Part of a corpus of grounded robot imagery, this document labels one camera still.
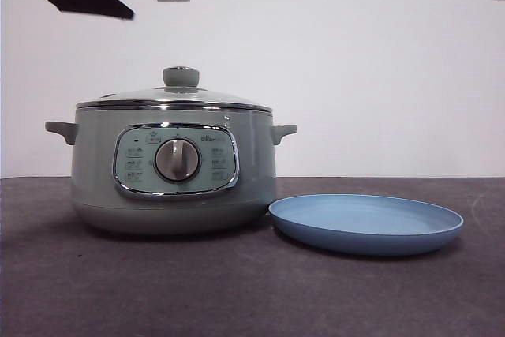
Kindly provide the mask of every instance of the blue plate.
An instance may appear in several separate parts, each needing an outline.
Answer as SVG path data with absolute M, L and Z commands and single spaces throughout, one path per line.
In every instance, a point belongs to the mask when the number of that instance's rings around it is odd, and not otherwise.
M 275 226 L 300 242 L 367 256 L 430 252 L 463 225 L 450 209 L 397 197 L 305 195 L 277 200 L 269 209 Z

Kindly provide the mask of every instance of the pot handle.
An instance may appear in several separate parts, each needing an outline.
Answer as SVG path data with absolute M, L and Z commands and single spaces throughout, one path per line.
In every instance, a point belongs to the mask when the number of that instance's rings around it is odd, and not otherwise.
M 296 132 L 297 126 L 295 124 L 273 125 L 271 127 L 271 138 L 274 141 L 274 145 L 279 145 L 284 136 Z
M 46 122 L 46 131 L 61 134 L 68 145 L 76 143 L 78 124 L 72 122 Z

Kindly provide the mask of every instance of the brand logo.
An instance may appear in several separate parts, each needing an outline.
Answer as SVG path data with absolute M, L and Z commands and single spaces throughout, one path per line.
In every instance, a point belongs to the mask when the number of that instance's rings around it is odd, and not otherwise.
M 212 142 L 212 141 L 223 141 L 224 139 L 222 137 L 212 137 L 206 134 L 205 136 L 201 137 L 202 142 Z

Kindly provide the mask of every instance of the electric hot pot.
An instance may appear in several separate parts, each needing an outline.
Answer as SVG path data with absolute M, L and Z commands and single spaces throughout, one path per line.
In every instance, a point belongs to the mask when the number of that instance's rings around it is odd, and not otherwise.
M 77 104 L 46 130 L 73 145 L 72 200 L 88 224 L 132 234 L 187 234 L 250 222 L 275 199 L 274 146 L 295 125 L 246 99 L 198 88 L 199 72 Z

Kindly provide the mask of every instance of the white wall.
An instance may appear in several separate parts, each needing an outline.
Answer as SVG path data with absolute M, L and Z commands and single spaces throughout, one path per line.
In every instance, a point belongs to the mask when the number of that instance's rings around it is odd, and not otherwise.
M 122 1 L 133 22 L 2 0 L 3 177 L 68 175 L 44 122 L 173 65 L 298 124 L 279 175 L 505 175 L 504 1 Z

